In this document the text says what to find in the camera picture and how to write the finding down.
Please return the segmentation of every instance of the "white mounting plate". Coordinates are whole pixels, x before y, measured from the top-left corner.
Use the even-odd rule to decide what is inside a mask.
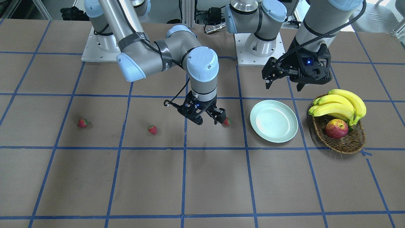
[[[86,47],[81,57],[82,62],[117,62],[117,55],[121,52],[105,52],[98,47],[94,28],[90,30]]]
[[[245,66],[245,67],[264,67],[267,60],[270,57],[279,58],[281,55],[285,53],[283,41],[281,41],[280,33],[277,35],[276,38],[276,49],[274,50],[273,54],[269,57],[257,57],[250,52],[245,47],[245,43],[247,38],[249,37],[250,33],[238,33],[235,34],[235,47],[236,47],[236,55],[238,56],[238,66]]]

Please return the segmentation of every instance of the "strawberry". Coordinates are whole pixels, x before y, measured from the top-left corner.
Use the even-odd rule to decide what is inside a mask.
[[[78,126],[78,127],[81,127],[81,128],[85,128],[85,127],[87,127],[88,124],[89,124],[89,123],[87,122],[86,119],[80,119],[80,120],[79,120],[79,123],[77,124],[77,126]]]
[[[225,121],[224,121],[224,124],[226,125],[226,126],[229,126],[230,124],[232,123],[232,121],[227,117],[226,119],[225,119]]]
[[[152,133],[152,134],[155,135],[155,134],[157,133],[157,128],[156,128],[155,125],[151,125],[151,126],[149,127],[148,131],[149,131],[150,133]]]

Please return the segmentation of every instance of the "black cable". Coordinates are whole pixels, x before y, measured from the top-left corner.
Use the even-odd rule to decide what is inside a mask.
[[[93,31],[93,33],[94,33],[94,35],[112,35],[113,33],[112,32],[110,32],[110,33],[103,33],[107,28],[108,28],[108,26],[110,26],[109,24],[107,24],[101,31],[99,31],[99,32],[97,32],[97,31]]]
[[[179,94],[184,90],[184,88],[187,86],[187,84],[188,84],[189,81],[190,81],[190,78],[187,79],[187,81],[185,82],[183,88],[181,88],[181,90],[176,94],[176,96],[175,96],[173,99],[171,99],[170,101],[169,101],[169,100],[165,100],[165,101],[163,102],[163,105],[164,105],[164,106],[169,106],[169,105],[166,105],[166,101],[169,101],[169,103],[172,103],[172,102],[177,98],[177,96],[179,96]]]
[[[214,13],[216,13],[218,10],[221,10],[222,8],[224,8],[224,7],[226,7],[227,5],[224,5],[224,6],[221,6],[219,9],[217,9],[216,11],[214,11],[214,12],[211,12],[211,14],[207,17],[207,21],[205,22],[205,19],[204,19],[204,29],[203,29],[203,31],[204,31],[204,33],[205,34],[207,34],[206,32],[205,32],[205,28],[207,27],[207,23],[208,23],[208,20],[209,20],[209,18],[214,14]]]
[[[291,55],[292,53],[296,52],[297,50],[299,50],[299,49],[301,49],[301,48],[303,48],[303,47],[305,47],[305,46],[307,46],[307,45],[309,45],[309,44],[311,44],[313,42],[316,42],[316,41],[318,41],[318,40],[320,40],[320,39],[322,39],[322,38],[324,38],[324,37],[326,37],[328,35],[331,35],[331,34],[341,30],[342,28],[344,28],[344,27],[346,27],[348,25],[351,25],[353,22],[357,21],[357,19],[359,19],[364,14],[364,12],[366,11],[366,6],[367,6],[366,0],[363,0],[363,7],[362,7],[360,13],[355,18],[351,19],[348,23],[345,23],[345,24],[343,24],[343,25],[341,25],[341,26],[339,26],[339,27],[337,27],[335,29],[332,29],[331,31],[329,31],[327,33],[324,33],[324,34],[322,34],[322,35],[320,35],[318,37],[315,37],[312,40],[307,41],[307,42],[305,42],[305,43],[303,43],[303,44],[301,44],[299,46],[296,46],[293,49],[286,52],[285,54],[283,54],[279,59],[277,59],[277,61],[275,63],[277,70],[285,72],[285,73],[289,73],[289,69],[284,69],[284,68],[281,68],[279,66],[279,63],[280,63],[281,60],[285,59],[287,56]]]
[[[117,0],[117,3],[119,5],[119,8],[121,9],[122,15],[124,16],[126,23],[128,24],[128,26],[130,27],[130,29],[132,30],[133,33],[137,33],[136,30],[132,27],[131,23],[129,23],[128,18],[125,15],[124,9],[122,8],[121,2],[119,2],[119,0]],[[158,53],[159,55],[162,55],[162,53],[159,50],[157,50],[156,48],[154,48],[150,44],[148,44],[148,42],[146,42],[145,39],[141,39],[141,42],[144,43],[150,49],[152,49],[154,52]]]
[[[181,10],[181,0],[179,0],[179,10],[180,10],[180,23],[183,23],[183,11]]]

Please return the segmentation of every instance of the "chair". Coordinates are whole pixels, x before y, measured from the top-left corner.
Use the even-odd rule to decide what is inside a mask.
[[[376,4],[367,3],[366,11],[363,16],[352,24],[355,31],[392,33],[396,28],[400,27],[401,24],[403,25],[405,23],[404,20],[398,23],[392,11],[385,6],[380,6],[380,2],[382,2],[382,0],[379,0]],[[350,16],[350,19],[358,15],[361,8],[362,4]],[[404,16],[405,0],[396,0],[395,8]]]

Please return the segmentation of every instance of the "grid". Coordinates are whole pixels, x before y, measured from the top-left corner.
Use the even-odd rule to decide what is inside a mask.
[[[32,62],[34,61],[34,58],[36,57],[36,55],[81,55],[82,53],[50,53],[50,52],[38,52],[43,39],[49,29],[49,26],[51,25],[51,22],[48,23],[45,32],[42,35],[42,38],[35,50],[35,52],[0,52],[0,53],[6,53],[6,54],[33,54],[24,74],[22,75],[22,78],[19,82],[19,84],[17,85],[14,93],[0,93],[0,95],[11,95],[11,100],[5,110],[5,112],[3,113],[1,120],[0,120],[0,127],[1,124],[3,123],[4,118],[7,115],[8,110],[10,109],[10,107],[13,104],[14,98],[16,96],[66,96],[66,97],[70,97],[70,101],[68,103],[68,106],[66,108],[66,112],[62,121],[62,124],[60,126],[59,129],[59,133],[57,136],[57,139],[55,141],[54,146],[19,146],[19,145],[14,145],[14,146],[1,146],[0,145],[0,149],[1,148],[9,148],[9,149],[20,149],[20,148],[28,148],[28,149],[51,149],[52,150],[52,154],[46,169],[46,173],[45,176],[43,178],[43,183],[41,185],[39,194],[38,194],[38,198],[36,200],[36,204],[34,207],[34,210],[32,212],[31,216],[0,216],[0,220],[7,220],[7,219],[28,219],[30,220],[29,222],[29,228],[32,227],[33,221],[36,219],[104,219],[105,220],[105,228],[108,227],[109,224],[109,220],[110,219],[154,219],[154,218],[177,218],[177,219],[181,219],[181,228],[184,227],[184,219],[185,218],[215,218],[215,217],[252,217],[254,218],[254,224],[255,227],[258,228],[258,217],[285,217],[285,216],[322,216],[323,221],[324,221],[324,225],[327,228],[328,227],[328,221],[326,216],[327,215],[377,215],[377,214],[381,214],[381,215],[387,215],[392,227],[395,227],[394,221],[392,219],[393,214],[405,214],[405,211],[392,211],[388,208],[387,203],[384,199],[384,195],[381,191],[381,188],[379,186],[378,180],[374,174],[373,171],[373,167],[372,164],[369,160],[368,157],[365,158],[365,162],[367,163],[370,173],[374,179],[375,185],[378,189],[378,192],[380,194],[381,200],[384,204],[385,210],[384,211],[334,211],[334,212],[327,212],[324,210],[323,207],[323,203],[322,203],[322,196],[321,193],[319,191],[318,188],[318,183],[317,183],[317,178],[316,178],[316,173],[314,171],[313,168],[313,164],[312,164],[312,160],[311,160],[311,156],[309,151],[311,150],[320,150],[320,149],[327,149],[327,147],[309,147],[307,146],[306,143],[306,139],[304,136],[304,129],[303,129],[303,125],[302,125],[302,121],[299,117],[299,115],[297,114],[297,119],[298,119],[298,124],[299,124],[299,129],[302,135],[302,142],[304,147],[284,147],[284,148],[274,148],[274,147],[249,147],[248,145],[248,140],[247,140],[247,133],[246,133],[246,123],[245,123],[245,117],[244,117],[244,110],[243,110],[243,100],[261,100],[261,99],[277,99],[277,100],[290,100],[293,102],[294,104],[294,109],[295,109],[295,113],[298,113],[298,108],[297,108],[297,104],[296,101],[311,101],[312,99],[305,99],[305,98],[295,98],[294,94],[293,94],[293,89],[292,86],[290,84],[290,81],[288,81],[288,87],[290,89],[290,94],[291,94],[291,98],[276,98],[276,97],[268,97],[268,98],[263,98],[263,97],[242,97],[242,89],[241,89],[241,82],[240,82],[240,78],[239,78],[239,67],[236,66],[236,73],[237,73],[237,80],[238,80],[238,90],[239,90],[239,97],[218,97],[218,99],[238,99],[240,102],[240,107],[241,107],[241,115],[242,115],[242,125],[243,125],[243,136],[244,136],[244,147],[189,147],[187,146],[187,119],[184,120],[184,144],[183,147],[124,147],[122,146],[123,143],[123,139],[124,139],[124,134],[125,134],[125,129],[126,129],[126,121],[127,121],[127,117],[128,117],[128,112],[129,112],[129,107],[130,107],[130,102],[131,102],[131,98],[173,98],[173,96],[147,96],[147,95],[132,95],[132,88],[134,86],[133,83],[131,83],[130,85],[130,89],[129,89],[129,94],[128,95],[102,95],[102,94],[98,94],[98,95],[94,95],[94,94],[76,94],[76,89],[77,86],[79,84],[80,81],[80,77],[81,74],[83,72],[83,68],[85,66],[85,62],[82,63],[81,68],[80,68],[80,72],[79,75],[77,77],[74,89],[72,91],[71,94],[37,94],[37,93],[18,93],[18,90],[22,84],[22,82],[24,81],[25,76],[27,75],[27,72],[29,71]],[[383,86],[389,100],[365,100],[366,102],[383,102],[383,103],[391,103],[392,106],[394,107],[396,113],[398,114],[398,117],[400,118],[403,126],[405,127],[405,122],[400,114],[400,112],[398,111],[398,108],[396,107],[396,103],[405,103],[405,100],[393,100],[392,97],[390,96],[386,86],[384,85],[375,65],[405,65],[405,63],[383,63],[383,62],[373,62],[366,50],[366,48],[364,47],[359,35],[356,33],[356,37],[358,38],[359,42],[361,43],[361,46],[365,52],[365,54],[367,55],[367,58],[369,59],[369,62],[343,62],[343,61],[333,61],[332,63],[348,63],[348,64],[367,64],[367,65],[371,65],[375,71],[375,73],[378,76],[378,79],[381,83],[381,85]],[[219,58],[235,58],[235,57],[231,57],[231,56],[220,56]],[[333,68],[331,69],[333,77],[336,81],[337,87],[340,88],[340,85],[338,83],[337,77],[333,71]],[[64,128],[65,122],[66,122],[66,118],[68,116],[72,101],[74,99],[74,97],[125,97],[128,98],[128,102],[127,102],[127,109],[126,109],[126,115],[125,115],[125,121],[124,124],[122,125],[122,131],[121,131],[121,137],[119,140],[119,145],[118,147],[74,147],[74,146],[58,146],[58,142],[60,139],[60,136],[62,134],[62,130]],[[72,149],[80,149],[80,150],[117,150],[117,160],[116,160],[116,165],[115,165],[115,171],[114,171],[114,178],[113,178],[113,184],[111,186],[111,194],[110,194],[110,198],[109,198],[109,204],[108,204],[108,209],[107,209],[107,214],[105,216],[79,216],[79,215],[72,215],[72,216],[38,216],[36,215],[38,206],[39,206],[39,202],[41,200],[41,196],[47,181],[47,177],[49,174],[49,170],[51,168],[52,165],[52,161],[53,161],[53,157],[55,155],[56,150],[58,149],[65,149],[65,150],[72,150]],[[117,173],[118,173],[118,168],[119,168],[119,164],[120,164],[120,156],[121,156],[121,150],[165,150],[165,149],[171,149],[171,150],[182,150],[183,151],[183,174],[182,174],[182,198],[181,198],[181,214],[180,215],[110,215],[111,213],[111,207],[112,207],[112,203],[113,203],[113,196],[114,196],[114,191],[115,191],[115,184],[116,184],[116,180],[117,180]],[[187,157],[187,150],[241,150],[241,151],[245,151],[246,153],[246,161],[247,161],[247,171],[248,171],[248,176],[249,176],[249,188],[250,188],[250,192],[251,192],[251,198],[252,198],[252,206],[253,206],[253,213],[242,213],[242,214],[193,214],[193,215],[188,215],[185,214],[185,186],[186,186],[186,157]],[[321,212],[303,212],[303,213],[257,213],[256,211],[256,202],[255,202],[255,194],[254,194],[254,187],[253,187],[253,181],[252,181],[252,171],[251,171],[251,166],[250,166],[250,157],[249,157],[249,151],[253,151],[253,150],[303,150],[306,152],[307,155],[307,159],[308,159],[308,163],[311,169],[311,174],[312,174],[312,179],[313,179],[313,183],[315,185],[315,189],[316,189],[316,193],[318,196],[318,200],[319,200],[319,205],[320,205],[320,209]],[[367,151],[405,151],[405,148],[371,148],[371,147],[367,147],[364,148],[363,151],[361,151],[361,153],[364,156],[372,156],[371,153],[368,153]]]

